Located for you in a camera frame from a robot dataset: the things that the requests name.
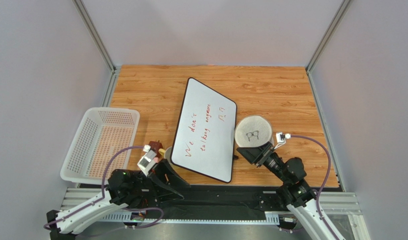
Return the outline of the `white mesh laundry bag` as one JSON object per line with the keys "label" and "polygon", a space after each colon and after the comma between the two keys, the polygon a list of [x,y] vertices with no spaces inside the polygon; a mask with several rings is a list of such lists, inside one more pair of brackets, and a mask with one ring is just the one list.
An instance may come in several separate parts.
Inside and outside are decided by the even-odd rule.
{"label": "white mesh laundry bag", "polygon": [[267,142],[274,143],[270,122],[260,115],[243,118],[236,126],[234,140],[238,147],[259,147]]}

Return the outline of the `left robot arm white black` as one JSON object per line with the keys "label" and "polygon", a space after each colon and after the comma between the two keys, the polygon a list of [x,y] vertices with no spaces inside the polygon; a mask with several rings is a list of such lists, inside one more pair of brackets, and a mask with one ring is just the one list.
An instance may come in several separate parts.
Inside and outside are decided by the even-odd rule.
{"label": "left robot arm white black", "polygon": [[149,211],[159,211],[163,202],[182,200],[179,188],[189,188],[170,163],[163,159],[143,158],[139,170],[115,169],[99,194],[67,210],[51,210],[46,214],[43,226],[50,231],[52,240],[73,240],[96,221],[118,210],[127,210],[139,218]]}

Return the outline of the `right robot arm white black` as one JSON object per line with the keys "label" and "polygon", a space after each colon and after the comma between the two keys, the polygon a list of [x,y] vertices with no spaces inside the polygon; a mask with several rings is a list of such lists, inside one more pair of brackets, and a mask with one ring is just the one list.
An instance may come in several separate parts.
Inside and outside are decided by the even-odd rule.
{"label": "right robot arm white black", "polygon": [[276,190],[280,202],[297,218],[313,240],[343,240],[343,235],[335,227],[320,205],[320,194],[305,181],[307,173],[301,158],[295,157],[284,162],[276,153],[285,140],[276,145],[267,142],[257,147],[238,147],[237,151],[247,162],[257,167],[264,166],[282,185]]}

